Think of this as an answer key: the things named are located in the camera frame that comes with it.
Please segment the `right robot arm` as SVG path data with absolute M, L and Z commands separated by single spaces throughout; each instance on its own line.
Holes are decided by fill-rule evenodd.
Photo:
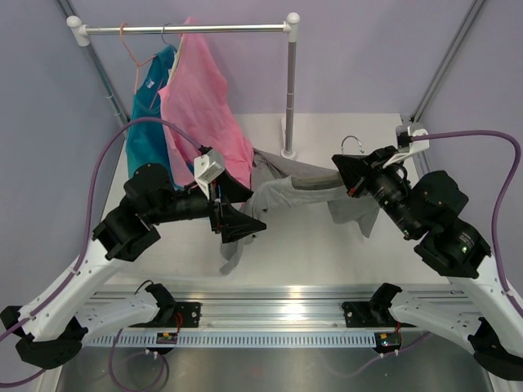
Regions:
M 332 157 L 348 196 L 371 196 L 414 252 L 440 276 L 456 285 L 480 311 L 467 318 L 382 284 L 369 302 L 379 324 L 394 319 L 420 327 L 462 347 L 486 371 L 508 381 L 522 379 L 522 322 L 501 284 L 489 244 L 459 218 L 468 197 L 445 171 L 432 171 L 415 185 L 403 163 L 392 162 L 391 146 L 368 156 Z

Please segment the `beige hanger with metal hook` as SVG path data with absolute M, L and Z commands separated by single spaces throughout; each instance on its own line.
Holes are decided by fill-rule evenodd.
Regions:
M 341 155 L 346 155 L 344 146 L 348 140 L 354 140 L 358 145 L 359 152 L 361 154 L 364 154 L 363 145 L 362 145 L 360 139 L 357 136 L 349 135 L 342 139 L 342 142 L 340 145 Z M 294 189 L 306 190 L 306 191 L 336 189 L 343 185 L 342 178 L 338 172 L 330 173 L 328 175 L 322 175 L 322 176 L 308 176 L 308 177 L 292 176 L 291 184 Z

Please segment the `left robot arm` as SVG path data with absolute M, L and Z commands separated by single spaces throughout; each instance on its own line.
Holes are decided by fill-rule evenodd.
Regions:
M 196 185 L 176 190 L 167 169 L 157 163 L 139 167 L 123 186 L 125 195 L 93 230 L 78 259 L 39 297 L 1 312 L 6 329 L 20 339 L 20 359 L 41 369 L 69 362 L 89 341 L 126 327 L 169 327 L 179 306 L 160 283 L 109 305 L 82 307 L 120 269 L 159 241 L 157 225 L 207 218 L 223 243 L 266 229 L 266 224 L 235 209 L 252 191 L 224 171 L 205 194 Z

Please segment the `grey t shirt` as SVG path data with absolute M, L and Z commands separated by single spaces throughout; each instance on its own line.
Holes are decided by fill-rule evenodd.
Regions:
M 297 190 L 291 184 L 292 176 L 322 176 L 336 172 L 255 150 L 251 175 L 253 196 L 242 206 L 242 212 L 259 220 L 272 210 L 326 203 L 334 223 L 342 225 L 354 221 L 360 232 L 369 238 L 379 211 L 372 197 L 349 197 L 343 182 L 336 189 L 316 191 Z

